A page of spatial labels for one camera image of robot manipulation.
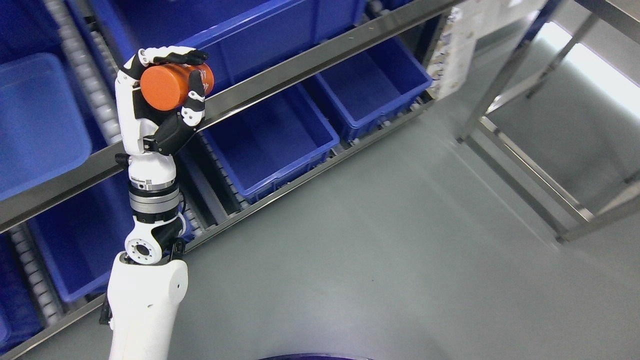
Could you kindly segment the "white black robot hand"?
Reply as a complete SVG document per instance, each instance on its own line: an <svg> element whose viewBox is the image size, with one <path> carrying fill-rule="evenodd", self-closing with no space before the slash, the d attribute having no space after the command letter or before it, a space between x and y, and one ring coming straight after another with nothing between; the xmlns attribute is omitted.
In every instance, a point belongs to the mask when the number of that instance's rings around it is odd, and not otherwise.
<svg viewBox="0 0 640 360"><path fill-rule="evenodd" d="M205 112L205 86L198 70L190 71L185 100L180 109L160 111L144 99L142 75L161 65L201 66L208 53L192 47L140 48L116 77L115 100L128 177L137 189L157 191L174 184L174 155L199 129Z"/></svg>

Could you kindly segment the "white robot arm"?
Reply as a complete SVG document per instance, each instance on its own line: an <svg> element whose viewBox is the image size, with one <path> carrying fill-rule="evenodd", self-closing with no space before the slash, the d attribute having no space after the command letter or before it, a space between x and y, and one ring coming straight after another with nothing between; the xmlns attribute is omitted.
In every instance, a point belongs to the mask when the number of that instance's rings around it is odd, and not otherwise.
<svg viewBox="0 0 640 360"><path fill-rule="evenodd" d="M189 287L188 229L174 180L130 180L134 228L112 264L100 321L112 330L110 360L166 360Z"/></svg>

